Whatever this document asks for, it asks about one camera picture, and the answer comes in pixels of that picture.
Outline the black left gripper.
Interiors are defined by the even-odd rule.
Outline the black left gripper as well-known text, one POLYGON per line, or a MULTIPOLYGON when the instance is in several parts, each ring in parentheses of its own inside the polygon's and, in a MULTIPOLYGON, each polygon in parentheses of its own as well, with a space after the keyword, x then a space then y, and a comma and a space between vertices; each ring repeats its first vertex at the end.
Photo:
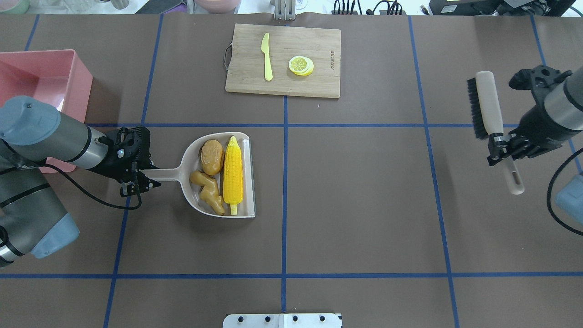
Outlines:
POLYGON ((154 168, 150 153, 151 133, 145 126, 122 127, 95 140, 98 145, 106 147, 106 153, 91 171, 119 181, 121 197, 138 195, 161 186, 160 182, 138 174, 139 170, 154 168))

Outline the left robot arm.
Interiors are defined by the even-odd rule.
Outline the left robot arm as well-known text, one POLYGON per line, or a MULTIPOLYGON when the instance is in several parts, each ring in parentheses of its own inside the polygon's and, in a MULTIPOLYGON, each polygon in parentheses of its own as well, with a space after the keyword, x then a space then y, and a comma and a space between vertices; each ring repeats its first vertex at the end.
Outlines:
POLYGON ((72 178, 48 163, 55 158, 113 179, 121 197, 160 186, 152 169, 150 131, 138 125, 102 133, 30 96, 9 99, 0 111, 2 267, 32 254, 42 259, 79 237, 79 229, 41 168, 72 178))

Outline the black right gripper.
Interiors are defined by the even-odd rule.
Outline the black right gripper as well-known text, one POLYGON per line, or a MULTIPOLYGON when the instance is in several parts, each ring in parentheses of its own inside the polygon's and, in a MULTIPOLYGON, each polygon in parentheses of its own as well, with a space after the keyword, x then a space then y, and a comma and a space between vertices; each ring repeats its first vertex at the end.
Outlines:
POLYGON ((545 109, 546 96, 572 74, 571 70, 562 72, 538 65, 533 69, 521 69, 510 79, 510 88, 531 91, 535 105, 522 116, 518 127, 509 134, 489 135, 489 166, 495 166, 508 157, 512 160, 537 157, 562 147, 565 141, 572 138, 572 129, 553 121, 545 109))

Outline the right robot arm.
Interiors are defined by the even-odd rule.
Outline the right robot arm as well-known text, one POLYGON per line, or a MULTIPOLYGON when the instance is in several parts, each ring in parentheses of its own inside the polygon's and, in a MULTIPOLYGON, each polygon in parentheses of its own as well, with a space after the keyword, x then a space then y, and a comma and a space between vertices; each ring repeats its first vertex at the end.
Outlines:
POLYGON ((521 69, 509 81, 509 87, 530 91, 533 108, 523 114, 517 128, 504 133, 501 108, 490 71, 475 76, 472 117, 475 134, 488 140, 490 166, 504 163, 509 189, 521 186, 514 161, 534 158, 562 147, 582 132, 582 70, 560 71, 547 65, 521 69))

